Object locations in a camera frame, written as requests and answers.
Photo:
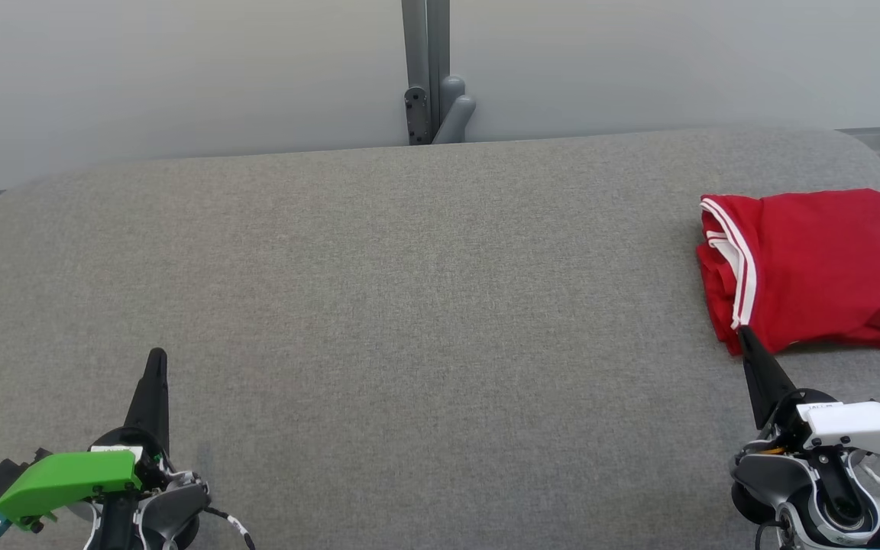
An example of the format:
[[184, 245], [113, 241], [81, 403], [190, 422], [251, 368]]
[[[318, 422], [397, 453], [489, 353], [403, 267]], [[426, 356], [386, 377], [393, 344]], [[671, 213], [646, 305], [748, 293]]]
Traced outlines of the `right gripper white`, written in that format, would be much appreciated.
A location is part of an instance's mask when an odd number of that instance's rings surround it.
[[880, 403], [842, 403], [821, 391], [795, 390], [753, 328], [740, 326], [737, 335], [755, 428], [761, 429], [762, 441], [786, 454], [829, 447], [880, 456]]

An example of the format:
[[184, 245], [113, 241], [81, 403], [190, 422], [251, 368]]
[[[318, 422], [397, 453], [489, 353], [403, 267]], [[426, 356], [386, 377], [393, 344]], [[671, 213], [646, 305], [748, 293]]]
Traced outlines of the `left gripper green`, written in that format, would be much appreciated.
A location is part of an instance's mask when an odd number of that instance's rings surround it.
[[31, 463], [0, 463], [0, 523], [39, 532], [43, 519], [60, 508], [90, 506], [99, 519], [105, 508], [144, 499], [169, 485], [168, 357], [149, 352], [125, 424], [106, 432], [86, 451], [37, 450]]

